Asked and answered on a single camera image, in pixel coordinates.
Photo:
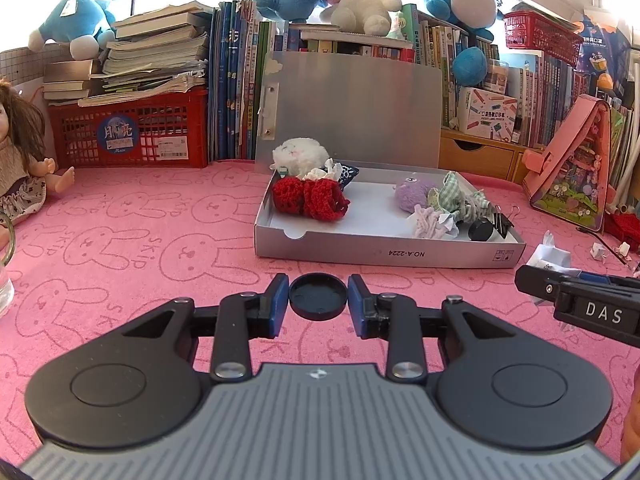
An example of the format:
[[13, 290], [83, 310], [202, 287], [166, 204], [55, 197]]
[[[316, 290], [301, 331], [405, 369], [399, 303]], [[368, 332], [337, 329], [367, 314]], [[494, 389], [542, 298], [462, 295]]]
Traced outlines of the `person's right hand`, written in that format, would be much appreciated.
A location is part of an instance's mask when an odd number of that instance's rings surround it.
[[640, 448], [640, 401], [635, 394], [630, 402], [629, 411], [624, 420], [622, 440], [620, 441], [620, 460], [630, 460]]

